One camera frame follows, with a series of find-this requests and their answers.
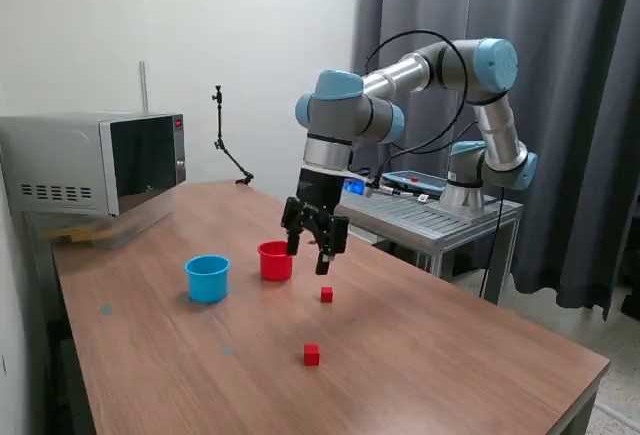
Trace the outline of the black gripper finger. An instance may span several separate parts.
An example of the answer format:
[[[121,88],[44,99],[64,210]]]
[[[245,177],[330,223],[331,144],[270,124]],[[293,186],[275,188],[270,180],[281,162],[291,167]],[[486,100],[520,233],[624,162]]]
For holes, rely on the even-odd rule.
[[[321,223],[316,237],[319,248],[315,269],[317,275],[327,275],[335,256],[346,251],[348,229],[349,219],[344,216],[330,215]]]
[[[302,215],[304,203],[296,197],[288,197],[284,205],[281,226],[286,230],[286,254],[298,253],[300,234],[303,231]]]

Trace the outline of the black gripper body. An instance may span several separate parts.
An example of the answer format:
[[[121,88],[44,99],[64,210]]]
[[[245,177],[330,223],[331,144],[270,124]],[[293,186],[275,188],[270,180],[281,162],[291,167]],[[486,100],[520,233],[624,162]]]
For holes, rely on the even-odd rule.
[[[343,182],[343,177],[302,168],[296,191],[298,213],[302,215],[305,207],[312,207],[325,218],[333,218],[340,203]]]

